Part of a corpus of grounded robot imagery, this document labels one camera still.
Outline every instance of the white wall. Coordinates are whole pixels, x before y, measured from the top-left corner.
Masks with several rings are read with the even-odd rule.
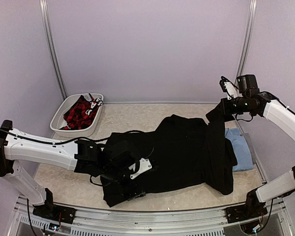
[[[270,91],[295,111],[295,0],[260,0],[245,74],[255,74],[261,90]],[[263,118],[241,123],[251,134],[269,180],[295,165],[295,144]],[[295,193],[284,199],[295,229]]]
[[[69,94],[106,102],[217,102],[235,78],[249,0],[48,1]]]
[[[0,125],[10,119],[28,133],[50,137],[61,96],[37,0],[0,0]],[[26,163],[33,174],[36,165]],[[18,191],[0,178],[0,236]]]

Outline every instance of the denim cloth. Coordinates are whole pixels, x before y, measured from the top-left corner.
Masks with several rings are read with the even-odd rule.
[[[225,138],[231,141],[238,165],[233,166],[233,171],[247,171],[254,168],[248,144],[239,129],[225,129]]]

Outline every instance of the folded blue cloth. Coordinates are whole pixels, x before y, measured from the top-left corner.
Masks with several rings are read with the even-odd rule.
[[[254,168],[248,144],[239,129],[225,129],[225,138],[231,141],[237,159],[237,165],[233,166],[233,171],[247,171]]]

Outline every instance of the clothing tag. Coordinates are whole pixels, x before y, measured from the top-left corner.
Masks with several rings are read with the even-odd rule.
[[[91,102],[91,101],[93,100],[92,97],[90,96],[90,94],[85,94],[85,95],[84,95],[84,98],[85,98],[85,100],[88,101],[88,102]]]

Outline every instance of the black cloth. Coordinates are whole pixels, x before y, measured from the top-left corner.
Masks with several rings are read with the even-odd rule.
[[[148,134],[154,140],[154,152],[149,157],[152,170],[133,181],[146,193],[160,193],[186,188],[206,182],[227,195],[233,191],[233,166],[237,160],[231,142],[224,137],[224,117],[218,108],[207,117],[206,125],[201,118],[183,118],[176,115],[165,118],[158,128]],[[144,134],[113,133],[106,145],[122,140],[132,142],[141,157],[151,152],[152,144]],[[126,201],[119,192],[120,185],[101,178],[104,200],[112,207]]]

